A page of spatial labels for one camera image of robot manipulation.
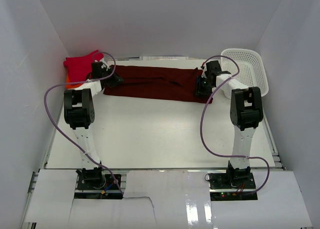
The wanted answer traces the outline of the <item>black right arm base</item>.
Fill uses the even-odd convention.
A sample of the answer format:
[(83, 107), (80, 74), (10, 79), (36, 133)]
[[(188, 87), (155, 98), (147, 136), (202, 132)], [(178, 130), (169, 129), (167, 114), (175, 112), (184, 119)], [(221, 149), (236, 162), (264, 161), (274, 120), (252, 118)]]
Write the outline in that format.
[(256, 183), (252, 173), (247, 179), (229, 182), (227, 173), (207, 173), (204, 180), (209, 183), (212, 202), (257, 201)]

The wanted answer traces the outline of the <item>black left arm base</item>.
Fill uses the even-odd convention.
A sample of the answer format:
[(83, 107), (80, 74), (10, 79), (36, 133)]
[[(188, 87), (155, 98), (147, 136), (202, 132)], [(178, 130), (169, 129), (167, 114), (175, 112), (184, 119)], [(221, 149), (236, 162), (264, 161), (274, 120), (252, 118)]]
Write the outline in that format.
[(75, 199), (87, 200), (121, 200), (119, 191), (111, 174), (103, 174), (99, 168), (76, 170), (78, 175), (74, 191)]

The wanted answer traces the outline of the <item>dark red t-shirt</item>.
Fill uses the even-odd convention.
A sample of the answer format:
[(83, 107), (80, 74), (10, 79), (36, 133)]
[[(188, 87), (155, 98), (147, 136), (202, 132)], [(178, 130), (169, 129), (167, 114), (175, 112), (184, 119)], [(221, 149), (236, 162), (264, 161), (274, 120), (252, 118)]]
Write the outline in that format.
[(170, 67), (118, 65), (115, 72), (123, 79), (119, 85), (105, 87), (107, 96), (171, 100), (205, 104), (208, 95), (196, 96), (196, 79), (202, 71)]

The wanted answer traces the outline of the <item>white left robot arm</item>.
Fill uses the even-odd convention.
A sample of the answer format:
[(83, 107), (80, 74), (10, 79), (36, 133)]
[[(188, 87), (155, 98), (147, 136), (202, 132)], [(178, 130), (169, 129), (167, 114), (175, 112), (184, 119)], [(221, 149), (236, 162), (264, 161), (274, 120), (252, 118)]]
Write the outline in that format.
[(102, 174), (101, 160), (96, 151), (92, 124), (95, 121), (93, 97), (108, 87), (121, 84), (124, 80), (107, 66), (103, 60), (91, 64), (87, 83), (74, 89), (66, 89), (63, 95), (63, 115), (72, 129), (76, 143), (81, 147), (82, 169), (77, 173), (85, 184), (100, 189), (106, 183)]

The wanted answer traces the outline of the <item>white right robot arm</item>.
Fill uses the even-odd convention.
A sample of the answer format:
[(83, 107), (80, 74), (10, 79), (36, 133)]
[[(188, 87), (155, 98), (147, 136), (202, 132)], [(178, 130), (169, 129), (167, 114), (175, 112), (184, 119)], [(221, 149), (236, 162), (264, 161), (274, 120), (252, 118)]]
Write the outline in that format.
[(230, 120), (234, 126), (232, 154), (225, 173), (211, 173), (205, 177), (211, 189), (254, 189), (255, 182), (250, 168), (253, 135), (263, 120), (261, 90), (247, 86), (223, 71), (218, 61), (201, 65), (203, 76), (196, 78), (196, 96), (210, 96), (216, 89), (230, 95)]

